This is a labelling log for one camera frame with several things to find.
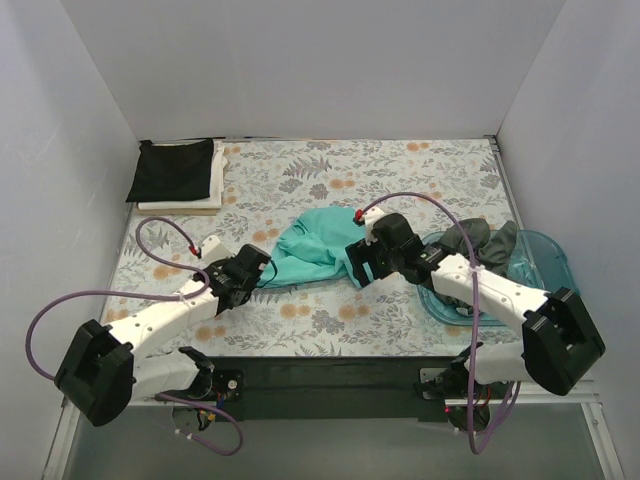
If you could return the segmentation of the folded black t shirt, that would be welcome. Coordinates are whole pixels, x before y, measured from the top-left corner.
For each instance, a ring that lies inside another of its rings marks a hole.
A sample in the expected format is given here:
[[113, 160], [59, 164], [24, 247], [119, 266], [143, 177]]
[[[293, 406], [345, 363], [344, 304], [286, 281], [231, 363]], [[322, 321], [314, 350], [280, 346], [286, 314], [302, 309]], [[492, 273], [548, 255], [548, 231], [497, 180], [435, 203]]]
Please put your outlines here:
[[127, 203], [202, 200], [210, 194], [214, 141], [159, 145], [143, 140]]

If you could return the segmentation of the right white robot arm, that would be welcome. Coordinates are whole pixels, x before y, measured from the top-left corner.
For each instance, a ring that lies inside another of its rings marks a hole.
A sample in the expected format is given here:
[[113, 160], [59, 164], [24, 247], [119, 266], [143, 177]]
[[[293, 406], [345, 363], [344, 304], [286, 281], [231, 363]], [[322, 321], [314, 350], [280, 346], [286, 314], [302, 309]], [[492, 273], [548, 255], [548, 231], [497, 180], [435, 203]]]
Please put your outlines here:
[[361, 286], [398, 273], [494, 317], [520, 336], [495, 345], [473, 341], [426, 384], [431, 395], [458, 392], [471, 398], [497, 382], [532, 382], [565, 396], [604, 355], [604, 340], [575, 291], [524, 286], [439, 242], [425, 244], [398, 213], [359, 211], [354, 222], [364, 227], [365, 236], [346, 253]]

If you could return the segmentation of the blue transparent plastic basket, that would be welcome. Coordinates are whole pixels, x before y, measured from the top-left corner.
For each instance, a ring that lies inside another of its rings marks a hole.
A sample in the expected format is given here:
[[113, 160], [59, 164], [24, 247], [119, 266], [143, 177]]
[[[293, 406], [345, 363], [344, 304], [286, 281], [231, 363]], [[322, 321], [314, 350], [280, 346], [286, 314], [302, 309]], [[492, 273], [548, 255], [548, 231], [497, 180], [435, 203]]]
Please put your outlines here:
[[[549, 236], [536, 231], [517, 232], [506, 277], [515, 283], [550, 292], [561, 287], [580, 292], [562, 248]], [[424, 310], [436, 321], [447, 326], [472, 326], [470, 307], [447, 304], [422, 286], [418, 286], [417, 291]]]

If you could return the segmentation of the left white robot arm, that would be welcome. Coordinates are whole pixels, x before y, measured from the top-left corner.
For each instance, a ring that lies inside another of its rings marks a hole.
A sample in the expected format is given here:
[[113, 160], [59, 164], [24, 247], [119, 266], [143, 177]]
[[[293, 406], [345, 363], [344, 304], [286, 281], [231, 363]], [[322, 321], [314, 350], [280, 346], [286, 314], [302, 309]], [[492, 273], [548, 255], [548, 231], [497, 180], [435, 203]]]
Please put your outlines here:
[[245, 304], [270, 257], [246, 244], [231, 254], [209, 248], [210, 264], [194, 273], [170, 301], [157, 301], [122, 320], [82, 324], [54, 376], [54, 384], [94, 426], [114, 420], [129, 403], [165, 392], [200, 400], [209, 395], [215, 366], [193, 347], [157, 357], [183, 331]]

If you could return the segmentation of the floral table cloth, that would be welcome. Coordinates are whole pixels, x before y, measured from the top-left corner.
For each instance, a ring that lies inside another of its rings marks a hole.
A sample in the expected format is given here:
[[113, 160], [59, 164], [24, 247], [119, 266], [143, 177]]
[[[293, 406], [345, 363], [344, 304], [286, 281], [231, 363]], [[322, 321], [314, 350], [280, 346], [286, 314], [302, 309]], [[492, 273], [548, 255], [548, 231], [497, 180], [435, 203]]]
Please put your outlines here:
[[[314, 140], [225, 143], [222, 207], [210, 216], [176, 216], [170, 224], [128, 225], [103, 320], [145, 307], [135, 291], [169, 294], [186, 281], [186, 239], [218, 236], [230, 249], [251, 243], [270, 251], [304, 211], [361, 208], [376, 198], [428, 235], [454, 219], [479, 217], [497, 228], [512, 219], [493, 139]], [[213, 355], [454, 355], [467, 327], [430, 317], [417, 289], [392, 275], [365, 289], [348, 279], [256, 292], [244, 306], [165, 344]]]

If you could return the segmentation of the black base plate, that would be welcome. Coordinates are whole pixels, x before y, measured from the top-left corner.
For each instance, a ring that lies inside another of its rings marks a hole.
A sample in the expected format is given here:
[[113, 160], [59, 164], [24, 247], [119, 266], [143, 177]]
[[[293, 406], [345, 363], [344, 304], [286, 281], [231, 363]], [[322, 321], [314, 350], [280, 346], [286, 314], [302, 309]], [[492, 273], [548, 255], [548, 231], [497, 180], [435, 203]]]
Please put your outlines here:
[[466, 401], [434, 398], [425, 383], [447, 357], [214, 357], [195, 401], [239, 421], [407, 418], [467, 423]]

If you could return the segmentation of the folded beige t shirt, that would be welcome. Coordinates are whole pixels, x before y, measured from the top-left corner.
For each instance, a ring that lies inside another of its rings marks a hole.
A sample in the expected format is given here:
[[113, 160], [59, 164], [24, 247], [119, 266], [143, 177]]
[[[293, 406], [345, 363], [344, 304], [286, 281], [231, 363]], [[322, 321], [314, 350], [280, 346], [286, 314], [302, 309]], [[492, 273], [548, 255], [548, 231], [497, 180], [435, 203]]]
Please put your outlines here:
[[215, 216], [219, 213], [220, 209], [154, 209], [154, 210], [142, 210], [138, 206], [134, 207], [133, 211], [136, 215], [144, 216]]

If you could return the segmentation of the dark grey t shirt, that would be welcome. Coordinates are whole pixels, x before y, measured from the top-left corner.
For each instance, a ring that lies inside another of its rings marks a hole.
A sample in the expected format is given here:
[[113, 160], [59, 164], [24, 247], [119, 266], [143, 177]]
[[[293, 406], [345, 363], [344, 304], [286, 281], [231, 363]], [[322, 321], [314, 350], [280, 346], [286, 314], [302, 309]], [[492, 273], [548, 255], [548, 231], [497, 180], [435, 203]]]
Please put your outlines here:
[[[488, 222], [483, 218], [469, 218], [460, 221], [473, 247], [476, 261], [492, 273], [507, 277], [511, 256], [517, 243], [518, 226], [507, 221], [499, 230], [492, 233]], [[461, 231], [452, 226], [437, 240], [438, 243], [469, 257], [466, 242]]]

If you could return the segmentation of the teal t shirt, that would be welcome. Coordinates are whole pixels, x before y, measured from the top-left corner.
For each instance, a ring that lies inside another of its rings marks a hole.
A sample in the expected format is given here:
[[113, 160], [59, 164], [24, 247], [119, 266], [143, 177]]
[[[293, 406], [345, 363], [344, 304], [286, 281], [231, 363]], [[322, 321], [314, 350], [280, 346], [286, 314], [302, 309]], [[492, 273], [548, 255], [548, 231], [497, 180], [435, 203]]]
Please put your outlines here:
[[359, 287], [346, 248], [364, 239], [355, 210], [330, 206], [301, 213], [277, 239], [260, 286], [280, 288], [349, 278]]

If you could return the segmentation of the folded white t shirt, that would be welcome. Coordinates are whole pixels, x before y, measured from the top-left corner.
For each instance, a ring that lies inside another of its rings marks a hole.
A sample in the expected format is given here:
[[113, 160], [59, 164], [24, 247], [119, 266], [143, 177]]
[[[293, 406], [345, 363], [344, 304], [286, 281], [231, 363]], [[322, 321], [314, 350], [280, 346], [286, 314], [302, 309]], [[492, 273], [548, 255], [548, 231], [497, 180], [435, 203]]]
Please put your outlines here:
[[207, 198], [191, 201], [143, 202], [136, 204], [137, 209], [142, 212], [219, 209], [222, 206], [224, 173], [228, 165], [228, 160], [224, 153], [225, 147], [226, 145], [221, 141], [214, 142], [209, 196]]

